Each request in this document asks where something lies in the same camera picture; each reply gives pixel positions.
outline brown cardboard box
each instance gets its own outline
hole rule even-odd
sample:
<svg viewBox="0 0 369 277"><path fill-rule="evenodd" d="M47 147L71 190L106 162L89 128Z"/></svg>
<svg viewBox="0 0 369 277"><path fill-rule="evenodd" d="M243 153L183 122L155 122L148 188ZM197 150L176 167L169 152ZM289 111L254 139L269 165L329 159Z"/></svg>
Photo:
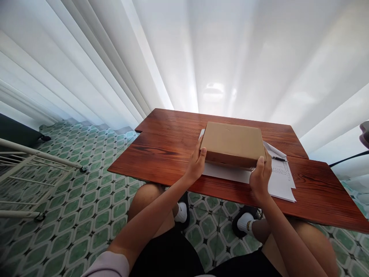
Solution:
<svg viewBox="0 0 369 277"><path fill-rule="evenodd" d="M249 169L265 157L259 128L208 122L201 147L206 147L206 162Z"/></svg>

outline sleeve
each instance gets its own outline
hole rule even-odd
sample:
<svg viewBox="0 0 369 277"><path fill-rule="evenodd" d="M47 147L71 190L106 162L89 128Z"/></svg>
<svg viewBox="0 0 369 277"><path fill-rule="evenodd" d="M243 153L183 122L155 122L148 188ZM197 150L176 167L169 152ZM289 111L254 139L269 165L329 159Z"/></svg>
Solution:
<svg viewBox="0 0 369 277"><path fill-rule="evenodd" d="M93 262L82 277L128 277L130 265L126 256L105 251Z"/></svg>

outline curtain fold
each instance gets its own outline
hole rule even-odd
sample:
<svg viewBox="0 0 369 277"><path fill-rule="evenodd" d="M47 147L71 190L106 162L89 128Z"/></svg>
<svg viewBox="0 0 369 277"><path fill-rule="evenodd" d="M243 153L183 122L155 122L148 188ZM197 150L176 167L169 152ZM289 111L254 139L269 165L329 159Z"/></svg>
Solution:
<svg viewBox="0 0 369 277"><path fill-rule="evenodd" d="M154 108L289 124L330 164L365 150L368 26L365 0L4 0L0 112L33 128L134 129Z"/></svg>

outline wood grain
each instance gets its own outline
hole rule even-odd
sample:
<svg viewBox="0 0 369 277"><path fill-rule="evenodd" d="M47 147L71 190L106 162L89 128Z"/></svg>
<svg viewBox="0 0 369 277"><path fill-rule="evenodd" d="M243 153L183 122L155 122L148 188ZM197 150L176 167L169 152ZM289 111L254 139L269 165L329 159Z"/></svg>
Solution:
<svg viewBox="0 0 369 277"><path fill-rule="evenodd" d="M149 132L193 138L200 134L208 121L260 128L263 140L286 155L309 158L290 125L156 108L135 130L138 133Z"/></svg>
<svg viewBox="0 0 369 277"><path fill-rule="evenodd" d="M196 145L193 137L141 133L108 171L136 179L174 184L185 172ZM326 163L288 157L296 184L296 203L274 199L286 215L310 222L369 233L369 223ZM202 176L189 189L245 205L257 206L247 184Z"/></svg>

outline shoe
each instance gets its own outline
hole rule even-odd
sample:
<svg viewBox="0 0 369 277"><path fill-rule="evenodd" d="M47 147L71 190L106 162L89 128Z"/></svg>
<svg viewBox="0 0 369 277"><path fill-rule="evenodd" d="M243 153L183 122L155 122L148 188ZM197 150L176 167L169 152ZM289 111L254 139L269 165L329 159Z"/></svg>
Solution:
<svg viewBox="0 0 369 277"><path fill-rule="evenodd" d="M243 238L244 236L246 236L247 234L244 231L241 231L238 226L237 226L237 222L238 220L241 218L241 216L245 213L250 213L254 219L261 219L260 213L259 213L259 209L255 208L255 207L251 207L251 206L243 206L241 208L241 210L239 211L239 213L236 215L236 217L233 219L232 221L232 230L233 233L239 237L240 239Z"/></svg>
<svg viewBox="0 0 369 277"><path fill-rule="evenodd" d="M175 222L176 228L180 231L183 231L189 226L189 206L188 206L188 192L186 191L182 197L179 199L178 202L184 202L186 204L186 210L187 210L187 218L185 222Z"/></svg>

